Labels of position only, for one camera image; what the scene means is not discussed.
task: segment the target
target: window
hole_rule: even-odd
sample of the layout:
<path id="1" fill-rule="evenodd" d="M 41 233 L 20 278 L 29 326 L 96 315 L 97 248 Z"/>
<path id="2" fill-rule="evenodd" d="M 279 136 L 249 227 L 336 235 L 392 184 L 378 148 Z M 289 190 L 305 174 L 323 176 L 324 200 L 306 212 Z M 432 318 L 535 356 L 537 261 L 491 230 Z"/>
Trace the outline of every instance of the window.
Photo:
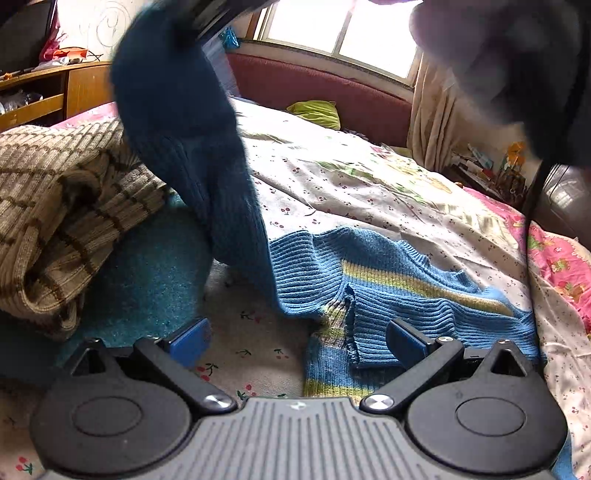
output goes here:
<path id="1" fill-rule="evenodd" d="M 322 53 L 413 85 L 421 52 L 408 20 L 419 2 L 281 0 L 262 12 L 255 38 Z"/>

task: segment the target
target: bed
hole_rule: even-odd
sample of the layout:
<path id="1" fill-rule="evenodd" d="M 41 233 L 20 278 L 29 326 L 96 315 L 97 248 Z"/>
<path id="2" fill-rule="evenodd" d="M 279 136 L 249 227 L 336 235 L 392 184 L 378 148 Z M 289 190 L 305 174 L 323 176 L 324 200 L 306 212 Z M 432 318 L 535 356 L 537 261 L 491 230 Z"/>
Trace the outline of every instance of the bed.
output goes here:
<path id="1" fill-rule="evenodd" d="M 270 239 L 307 229 L 357 226 L 405 239 L 445 270 L 465 270 L 481 287 L 495 286 L 528 308 L 521 259 L 521 214 L 463 189 L 388 147 L 332 131 L 286 112 L 233 99 L 252 179 Z M 56 127 L 116 115 L 107 104 Z M 574 472 L 591 478 L 591 254 L 578 242 L 535 227 L 528 240 L 536 268 L 538 334 L 545 379 L 562 407 L 573 444 Z M 212 344 L 196 365 L 206 381 L 237 400 L 306 392 L 304 352 L 310 325 L 279 318 L 248 283 L 214 264 L 203 313 Z M 43 469 L 27 424 L 40 393 L 0 384 L 0 479 Z"/>

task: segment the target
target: hand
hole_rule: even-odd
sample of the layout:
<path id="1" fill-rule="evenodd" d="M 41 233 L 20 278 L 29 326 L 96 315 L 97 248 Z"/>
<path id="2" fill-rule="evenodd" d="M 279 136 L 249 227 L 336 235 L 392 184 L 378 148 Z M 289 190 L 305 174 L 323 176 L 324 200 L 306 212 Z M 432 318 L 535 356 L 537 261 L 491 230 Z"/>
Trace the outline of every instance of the hand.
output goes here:
<path id="1" fill-rule="evenodd" d="M 426 0 L 411 33 L 431 61 L 449 67 L 484 113 L 523 122 L 534 152 L 551 156 L 577 70 L 581 22 L 565 0 Z M 561 163 L 588 163 L 589 93 Z"/>

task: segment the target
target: green pillow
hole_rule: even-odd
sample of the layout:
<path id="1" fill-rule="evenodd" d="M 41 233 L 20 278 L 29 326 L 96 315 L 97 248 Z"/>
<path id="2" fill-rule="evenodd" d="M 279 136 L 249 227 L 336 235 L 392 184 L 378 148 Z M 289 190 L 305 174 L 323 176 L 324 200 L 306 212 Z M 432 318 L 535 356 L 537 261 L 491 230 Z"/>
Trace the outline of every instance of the green pillow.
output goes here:
<path id="1" fill-rule="evenodd" d="M 287 111 L 321 127 L 340 130 L 339 114 L 334 102 L 325 102 L 324 100 L 296 102 L 287 107 Z"/>

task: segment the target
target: window frame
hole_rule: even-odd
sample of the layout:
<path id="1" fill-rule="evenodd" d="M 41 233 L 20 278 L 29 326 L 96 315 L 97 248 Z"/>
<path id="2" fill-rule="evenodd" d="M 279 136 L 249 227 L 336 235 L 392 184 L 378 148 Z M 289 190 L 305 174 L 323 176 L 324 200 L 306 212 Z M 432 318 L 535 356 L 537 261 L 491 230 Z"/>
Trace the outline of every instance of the window frame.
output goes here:
<path id="1" fill-rule="evenodd" d="M 398 82 L 401 82 L 409 87 L 414 87 L 414 85 L 417 81 L 418 69 L 421 65 L 421 59 L 423 57 L 423 52 L 421 51 L 421 49 L 418 46 L 417 46 L 417 51 L 415 52 L 415 55 L 413 58 L 413 62 L 411 63 L 411 66 L 409 68 L 407 77 L 399 77 L 398 75 L 388 72 L 386 70 L 382 70 L 379 67 L 376 67 L 374 65 L 370 65 L 368 63 L 359 61 L 357 59 L 352 59 L 351 57 L 347 57 L 347 56 L 339 53 L 341 46 L 343 45 L 343 42 L 345 40 L 345 35 L 347 33 L 347 29 L 349 28 L 351 18 L 353 17 L 353 12 L 355 11 L 355 7 L 357 6 L 358 1 L 359 0 L 352 0 L 353 5 L 349 9 L 349 11 L 347 12 L 345 20 L 343 21 L 343 25 L 340 29 L 339 35 L 337 36 L 337 39 L 335 41 L 335 46 L 333 47 L 332 52 L 326 52 L 324 50 L 318 50 L 316 48 L 308 47 L 308 46 L 301 45 L 301 44 L 296 44 L 296 43 L 291 43 L 291 42 L 287 42 L 287 41 L 283 41 L 283 40 L 269 38 L 269 31 L 271 29 L 271 24 L 273 22 L 273 17 L 275 16 L 275 11 L 277 9 L 278 2 L 273 3 L 270 7 L 262 9 L 262 11 L 260 12 L 260 16 L 258 18 L 258 21 L 256 23 L 256 29 L 253 34 L 253 39 L 263 41 L 266 43 L 270 43 L 270 44 L 274 43 L 274 44 L 284 45 L 287 47 L 297 48 L 300 50 L 310 51 L 310 52 L 314 52 L 317 54 L 321 54 L 321 55 L 324 55 L 328 58 L 333 58 L 333 59 L 337 59 L 340 61 L 344 61 L 346 63 L 351 63 L 353 65 L 357 65 L 358 67 L 362 67 L 366 70 L 370 70 L 372 72 L 379 73 L 380 75 L 388 77 L 392 80 L 396 80 Z"/>

